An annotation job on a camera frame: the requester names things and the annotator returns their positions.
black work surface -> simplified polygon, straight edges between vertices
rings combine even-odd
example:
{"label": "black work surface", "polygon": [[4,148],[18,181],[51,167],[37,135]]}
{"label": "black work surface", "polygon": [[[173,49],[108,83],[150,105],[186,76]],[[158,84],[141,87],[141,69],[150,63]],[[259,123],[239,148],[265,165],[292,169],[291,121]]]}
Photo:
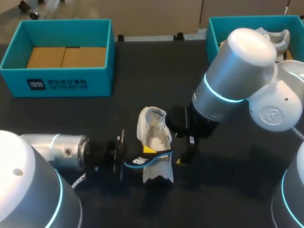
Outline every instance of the black work surface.
{"label": "black work surface", "polygon": [[[0,47],[3,56],[7,46]],[[14,99],[1,79],[0,129],[85,134],[105,142],[124,128],[128,153],[137,153],[140,111],[188,104],[207,68],[204,41],[117,43],[110,98]],[[299,131],[303,124],[297,125]],[[191,166],[173,166],[171,188],[146,188],[142,174],[127,168],[121,185],[101,170],[77,186],[82,227],[273,227],[271,194],[300,144],[291,131],[259,128],[244,102],[201,140],[200,156]],[[175,164],[185,140],[173,139],[172,147]],[[63,174],[70,183],[78,175]]]}

teal box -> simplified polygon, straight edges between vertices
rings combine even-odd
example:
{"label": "teal box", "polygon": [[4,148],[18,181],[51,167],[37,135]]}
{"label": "teal box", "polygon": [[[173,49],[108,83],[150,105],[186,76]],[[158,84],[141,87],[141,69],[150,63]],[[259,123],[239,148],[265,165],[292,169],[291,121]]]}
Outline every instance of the teal box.
{"label": "teal box", "polygon": [[[26,69],[34,47],[106,47],[104,67]],[[110,19],[20,22],[0,65],[14,97],[110,96],[115,42]]]}
{"label": "teal box", "polygon": [[289,50],[294,60],[304,62],[304,24],[298,16],[240,16],[211,17],[206,35],[208,61],[214,60],[219,52],[219,43],[237,28],[258,29],[263,27],[269,32],[290,32]]}

screw hole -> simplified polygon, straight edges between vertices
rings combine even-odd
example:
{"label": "screw hole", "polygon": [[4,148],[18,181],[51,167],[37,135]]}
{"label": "screw hole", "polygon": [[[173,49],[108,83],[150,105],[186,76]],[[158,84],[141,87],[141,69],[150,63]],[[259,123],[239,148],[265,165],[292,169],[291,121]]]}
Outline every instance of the screw hole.
{"label": "screw hole", "polygon": [[72,154],[71,149],[66,149],[66,150],[65,150],[65,154],[66,154],[67,156],[71,155],[71,154]]}
{"label": "screw hole", "polygon": [[13,170],[13,173],[14,173],[16,176],[22,176],[22,175],[23,175],[23,171],[20,170],[20,169],[14,169],[14,170]]}

wall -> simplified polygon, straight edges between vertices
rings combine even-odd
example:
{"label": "wall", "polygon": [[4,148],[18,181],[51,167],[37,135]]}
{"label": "wall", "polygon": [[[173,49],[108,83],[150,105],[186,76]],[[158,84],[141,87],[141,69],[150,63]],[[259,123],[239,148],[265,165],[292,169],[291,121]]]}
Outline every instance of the wall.
{"label": "wall", "polygon": [[202,0],[99,0],[100,18],[111,18],[114,34],[155,36],[196,33]]}
{"label": "wall", "polygon": [[215,16],[282,15],[287,2],[288,0],[204,0],[199,27],[207,28],[209,17]]}

white shoe upper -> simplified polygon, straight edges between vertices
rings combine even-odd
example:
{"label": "white shoe upper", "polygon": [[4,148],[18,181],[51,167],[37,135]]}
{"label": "white shoe upper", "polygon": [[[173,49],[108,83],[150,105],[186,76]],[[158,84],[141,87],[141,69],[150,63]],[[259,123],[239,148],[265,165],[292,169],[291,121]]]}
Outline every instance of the white shoe upper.
{"label": "white shoe upper", "polygon": [[[171,149],[172,137],[165,123],[166,112],[157,107],[145,107],[138,118],[137,138],[144,146],[148,146],[155,151]],[[171,155],[164,155],[156,160],[152,165],[144,167],[143,182],[149,178],[154,179],[162,176],[173,182],[173,171],[171,165]]]}
{"label": "white shoe upper", "polygon": [[268,35],[270,37],[270,41],[276,48],[277,54],[277,62],[283,61],[283,54],[287,51],[290,44],[290,33],[287,29],[282,32],[267,32],[263,28],[258,28],[256,30],[258,33],[262,35]]}

